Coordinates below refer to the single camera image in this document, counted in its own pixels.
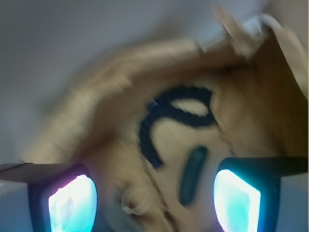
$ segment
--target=white wall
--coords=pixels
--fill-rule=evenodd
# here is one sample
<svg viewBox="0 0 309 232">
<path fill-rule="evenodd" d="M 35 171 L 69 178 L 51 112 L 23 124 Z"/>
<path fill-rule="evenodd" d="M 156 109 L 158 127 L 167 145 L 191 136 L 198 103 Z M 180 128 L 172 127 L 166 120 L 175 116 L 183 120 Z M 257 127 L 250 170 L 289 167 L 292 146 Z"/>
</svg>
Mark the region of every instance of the white wall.
<svg viewBox="0 0 309 232">
<path fill-rule="evenodd" d="M 220 31 L 211 7 L 237 18 L 270 0 L 0 1 L 0 163 L 12 162 L 44 126 L 78 72 L 106 51 Z"/>
</svg>

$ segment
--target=cardboard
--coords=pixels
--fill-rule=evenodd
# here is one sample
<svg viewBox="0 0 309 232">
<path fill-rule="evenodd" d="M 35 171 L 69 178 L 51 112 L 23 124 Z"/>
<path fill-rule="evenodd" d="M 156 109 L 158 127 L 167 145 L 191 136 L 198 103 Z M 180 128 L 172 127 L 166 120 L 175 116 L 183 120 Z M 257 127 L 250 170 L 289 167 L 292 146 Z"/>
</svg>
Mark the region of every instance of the cardboard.
<svg viewBox="0 0 309 232">
<path fill-rule="evenodd" d="M 115 186 L 146 183 L 155 187 L 156 200 L 136 220 L 147 231 L 219 231 L 212 185 L 221 160 L 308 155 L 306 88 L 299 86 L 304 81 L 296 81 L 278 34 L 266 27 L 263 38 L 249 38 L 228 14 L 218 14 L 229 36 L 208 51 L 194 41 L 167 42 L 98 62 L 24 157 L 36 163 L 82 161 L 89 167 L 99 194 L 95 230 L 100 231 L 98 222 Z M 147 102 L 179 85 L 213 91 L 217 125 L 193 129 L 159 120 L 152 139 L 165 166 L 158 172 L 140 154 L 139 126 Z M 182 101 L 178 107 L 197 114 L 208 110 L 198 102 Z M 180 178 L 189 151 L 198 145 L 205 145 L 210 157 L 194 202 L 183 207 L 178 202 Z M 139 200 L 137 196 L 133 205 Z"/>
</svg>

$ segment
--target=glowing screen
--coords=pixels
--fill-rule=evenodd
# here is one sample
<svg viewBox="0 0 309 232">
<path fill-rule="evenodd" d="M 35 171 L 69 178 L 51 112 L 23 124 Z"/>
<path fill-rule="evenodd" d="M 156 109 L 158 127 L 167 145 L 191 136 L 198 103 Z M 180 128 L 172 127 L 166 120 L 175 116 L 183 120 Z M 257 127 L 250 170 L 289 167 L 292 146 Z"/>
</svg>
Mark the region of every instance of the glowing screen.
<svg viewBox="0 0 309 232">
<path fill-rule="evenodd" d="M 213 189 L 214 206 L 224 231 L 256 232 L 261 192 L 230 170 L 217 173 Z"/>
<path fill-rule="evenodd" d="M 97 211 L 95 183 L 79 175 L 49 197 L 52 232 L 90 232 Z"/>
</svg>

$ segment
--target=blue light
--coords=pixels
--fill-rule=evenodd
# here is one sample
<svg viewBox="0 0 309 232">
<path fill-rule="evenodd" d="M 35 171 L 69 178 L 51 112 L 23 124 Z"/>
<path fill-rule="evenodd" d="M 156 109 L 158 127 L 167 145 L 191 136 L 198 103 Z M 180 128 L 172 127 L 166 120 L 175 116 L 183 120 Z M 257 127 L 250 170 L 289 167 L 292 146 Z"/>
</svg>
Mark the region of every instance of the blue light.
<svg viewBox="0 0 309 232">
<path fill-rule="evenodd" d="M 90 232 L 97 211 L 96 186 L 79 175 L 50 196 L 48 206 L 52 232 Z"/>
<path fill-rule="evenodd" d="M 221 170 L 214 181 L 214 206 L 222 229 L 256 232 L 261 192 L 230 170 Z"/>
</svg>

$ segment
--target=black frame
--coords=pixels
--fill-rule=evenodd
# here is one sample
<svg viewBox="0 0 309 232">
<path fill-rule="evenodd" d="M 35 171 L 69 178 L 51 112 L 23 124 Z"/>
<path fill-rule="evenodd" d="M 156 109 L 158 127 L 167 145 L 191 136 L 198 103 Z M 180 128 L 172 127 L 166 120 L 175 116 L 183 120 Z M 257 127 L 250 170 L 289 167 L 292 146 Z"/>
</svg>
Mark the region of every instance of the black frame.
<svg viewBox="0 0 309 232">
<path fill-rule="evenodd" d="M 48 198 L 79 175 L 90 172 L 83 164 L 33 164 L 0 166 L 0 179 L 26 182 L 34 232 L 51 231 Z"/>
<path fill-rule="evenodd" d="M 261 192 L 258 232 L 277 227 L 281 178 L 308 172 L 308 158 L 226 158 L 217 172 L 230 170 Z"/>
</svg>

